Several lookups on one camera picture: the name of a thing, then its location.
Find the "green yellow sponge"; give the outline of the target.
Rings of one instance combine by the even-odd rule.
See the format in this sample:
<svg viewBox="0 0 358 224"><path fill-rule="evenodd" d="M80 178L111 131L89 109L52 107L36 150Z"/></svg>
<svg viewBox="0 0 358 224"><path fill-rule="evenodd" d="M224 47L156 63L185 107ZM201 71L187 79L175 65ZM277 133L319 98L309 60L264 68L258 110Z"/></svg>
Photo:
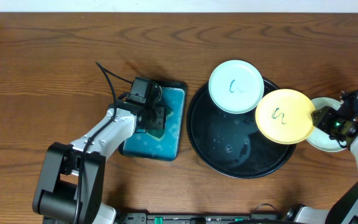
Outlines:
<svg viewBox="0 0 358 224"><path fill-rule="evenodd" d="M164 106L163 127L161 129L148 129L147 134L149 134L151 137L153 137L158 141L161 140L165 134L165 128L167 127L167 120L172 115L173 115L173 111L169 107Z"/></svg>

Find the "white plate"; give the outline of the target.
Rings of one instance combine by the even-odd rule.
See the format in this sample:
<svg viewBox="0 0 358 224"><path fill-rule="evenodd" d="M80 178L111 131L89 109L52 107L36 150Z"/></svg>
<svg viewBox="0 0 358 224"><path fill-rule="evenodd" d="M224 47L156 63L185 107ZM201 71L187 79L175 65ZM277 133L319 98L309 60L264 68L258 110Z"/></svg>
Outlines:
<svg viewBox="0 0 358 224"><path fill-rule="evenodd" d="M319 97L311 100L314 104L314 107L319 110L324 106L330 106L335 110L338 110L341 106L341 103L338 100L328 98L328 97ZM322 132L320 129L315 128L312 134L306 139L312 146L315 148L325 151L325 152L339 152L343 151L339 143L336 140L331 140L329 135Z"/></svg>

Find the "yellow plate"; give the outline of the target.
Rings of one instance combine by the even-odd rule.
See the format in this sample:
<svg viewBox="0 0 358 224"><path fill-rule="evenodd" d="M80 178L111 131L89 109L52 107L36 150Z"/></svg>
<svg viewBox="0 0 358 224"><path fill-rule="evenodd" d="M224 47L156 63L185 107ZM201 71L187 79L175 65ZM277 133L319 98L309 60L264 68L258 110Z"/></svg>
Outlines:
<svg viewBox="0 0 358 224"><path fill-rule="evenodd" d="M296 144L311 135L314 126L312 101L299 91L279 89L265 95L256 107L260 132L279 144Z"/></svg>

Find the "mint green plate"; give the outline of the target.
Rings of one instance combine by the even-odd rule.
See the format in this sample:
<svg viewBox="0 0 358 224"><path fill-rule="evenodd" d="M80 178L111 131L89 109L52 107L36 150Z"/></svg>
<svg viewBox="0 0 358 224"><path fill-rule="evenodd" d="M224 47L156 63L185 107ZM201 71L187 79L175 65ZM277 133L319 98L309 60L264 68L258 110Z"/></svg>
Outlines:
<svg viewBox="0 0 358 224"><path fill-rule="evenodd" d="M264 80L249 62L229 60L218 65L209 78L208 90L214 104L231 114L253 110L264 95Z"/></svg>

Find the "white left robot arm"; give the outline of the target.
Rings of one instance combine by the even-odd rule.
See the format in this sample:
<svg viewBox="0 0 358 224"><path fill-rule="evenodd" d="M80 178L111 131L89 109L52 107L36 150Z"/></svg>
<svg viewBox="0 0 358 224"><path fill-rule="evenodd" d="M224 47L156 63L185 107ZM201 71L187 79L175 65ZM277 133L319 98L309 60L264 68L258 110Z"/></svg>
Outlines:
<svg viewBox="0 0 358 224"><path fill-rule="evenodd" d="M117 211L101 201L106 161L138 129L164 128L161 98L127 94L81 138L53 143L45 155L33 211L52 223L114 223Z"/></svg>

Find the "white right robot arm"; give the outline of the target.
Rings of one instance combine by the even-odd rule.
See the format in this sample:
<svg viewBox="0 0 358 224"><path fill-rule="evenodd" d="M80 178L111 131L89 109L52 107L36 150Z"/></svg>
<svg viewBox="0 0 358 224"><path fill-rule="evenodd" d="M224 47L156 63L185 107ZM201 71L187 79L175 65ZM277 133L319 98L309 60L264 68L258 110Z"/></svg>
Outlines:
<svg viewBox="0 0 358 224"><path fill-rule="evenodd" d="M345 141L356 159L358 170L358 111L341 106L339 111L325 106L312 112L313 125L335 140ZM284 220L293 223L358 223L358 181L330 210L304 205L292 207Z"/></svg>

